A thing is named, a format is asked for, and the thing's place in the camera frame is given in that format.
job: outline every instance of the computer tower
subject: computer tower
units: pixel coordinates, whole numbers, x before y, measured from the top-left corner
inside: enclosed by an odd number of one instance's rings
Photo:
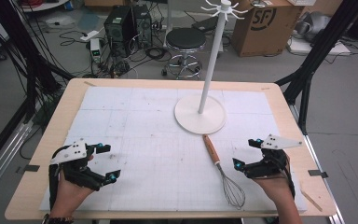
[[[128,57],[130,41],[136,36],[131,7],[113,6],[103,25],[113,54]]]
[[[152,47],[152,18],[147,5],[136,5],[132,7],[137,33],[138,48],[147,49]]]

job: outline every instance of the chair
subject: chair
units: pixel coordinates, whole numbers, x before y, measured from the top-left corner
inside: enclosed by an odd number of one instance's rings
[[[167,47],[181,54],[173,56],[162,70],[162,75],[167,75],[167,71],[176,75],[176,79],[181,77],[197,77],[200,79],[202,63],[190,53],[203,49],[206,43],[205,35],[202,31],[194,28],[178,28],[170,31],[166,36]]]

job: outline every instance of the table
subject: table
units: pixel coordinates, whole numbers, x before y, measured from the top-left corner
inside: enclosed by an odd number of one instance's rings
[[[39,205],[48,185],[48,162],[52,153],[61,147],[72,125],[72,121],[82,103],[88,87],[128,87],[158,89],[201,90],[203,82],[166,80],[125,80],[125,79],[84,79],[70,81],[62,99],[30,161],[39,165],[37,172],[26,172],[6,210],[7,219],[40,219],[43,211]],[[280,88],[272,83],[212,82],[211,90],[264,92],[273,112],[281,136],[302,139]],[[296,150],[287,149],[291,164],[296,170],[300,187],[305,196],[308,210],[301,216],[329,217],[336,213],[330,194],[319,176],[310,176],[308,170],[317,166],[306,146]],[[184,217],[262,217],[265,213],[250,212],[95,212],[77,211],[76,218],[114,219],[114,218],[184,218]]]

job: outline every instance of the white pole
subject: white pole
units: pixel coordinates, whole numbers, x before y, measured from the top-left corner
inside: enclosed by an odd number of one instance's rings
[[[230,6],[231,6],[231,2],[222,0],[222,5],[221,5],[222,11],[226,11]],[[216,26],[215,34],[214,34],[214,41],[213,41],[213,46],[212,46],[211,57],[210,57],[209,64],[208,64],[208,71],[207,71],[207,75],[205,78],[204,88],[203,88],[202,96],[201,96],[199,114],[203,113],[203,109],[205,107],[205,101],[206,101],[206,98],[208,97],[208,90],[209,90],[209,86],[211,85],[214,65],[216,64],[217,53],[219,51],[220,42],[222,41],[222,35],[223,35],[223,31],[225,29],[226,16],[227,16],[227,14],[224,12],[219,13],[219,19],[217,21],[217,26]]]

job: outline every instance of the hand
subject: hand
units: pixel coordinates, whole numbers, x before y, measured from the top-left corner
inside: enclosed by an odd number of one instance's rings
[[[71,217],[75,210],[94,190],[79,187],[65,179],[63,171],[60,172],[57,199],[51,209],[49,217]]]
[[[287,156],[286,169],[290,172],[290,160]],[[292,192],[284,175],[272,175],[267,178],[253,179],[277,207],[280,224],[299,224],[302,223],[298,213]]]

